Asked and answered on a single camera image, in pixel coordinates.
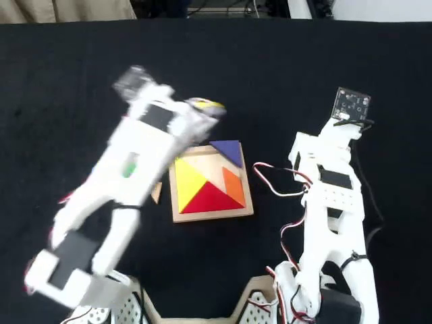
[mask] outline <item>blue triangle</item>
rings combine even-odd
[[[238,140],[214,140],[210,145],[238,167],[243,167],[242,153]]]

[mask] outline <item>white curtain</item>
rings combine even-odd
[[[0,0],[0,24],[136,19],[129,0]]]

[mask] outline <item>tangram puzzle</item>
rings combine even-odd
[[[240,142],[210,144],[188,149],[169,168],[175,222],[253,214]]]

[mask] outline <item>black cloth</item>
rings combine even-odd
[[[139,64],[181,97],[222,102],[211,140],[243,145],[255,214],[173,224],[161,202],[118,269],[136,276],[163,317],[220,317],[249,278],[284,259],[279,228],[302,214],[252,173],[287,165],[297,131],[318,134],[339,86],[372,96],[375,126],[358,143],[386,226],[369,259],[382,323],[429,318],[432,24],[285,20],[159,20],[0,26],[0,264],[2,323],[58,323],[66,309],[22,291],[26,262],[46,245],[57,201],[80,185],[127,105],[111,85]],[[297,190],[290,174],[271,174]],[[376,215],[364,195],[368,222]],[[109,207],[86,228],[106,231]],[[302,230],[286,244],[298,258]]]

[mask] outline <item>robotic arm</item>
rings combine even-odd
[[[307,187],[304,252],[299,264],[284,261],[274,288],[284,323],[376,324],[379,321],[373,268],[367,259],[362,221],[361,183],[350,166],[350,141],[373,123],[366,119],[370,98],[340,88],[333,113],[318,136],[298,132],[288,159],[294,179]],[[351,295],[330,290],[334,280],[322,273],[335,263]]]
[[[175,157],[204,140],[225,113],[205,99],[174,101],[173,89],[141,67],[131,67],[114,87],[129,103],[128,114],[88,179],[56,214],[50,247],[25,276],[31,290],[70,308],[110,308],[130,294],[131,286],[119,282],[113,269],[140,223],[140,206]],[[111,229],[99,246],[77,230],[110,200]]]

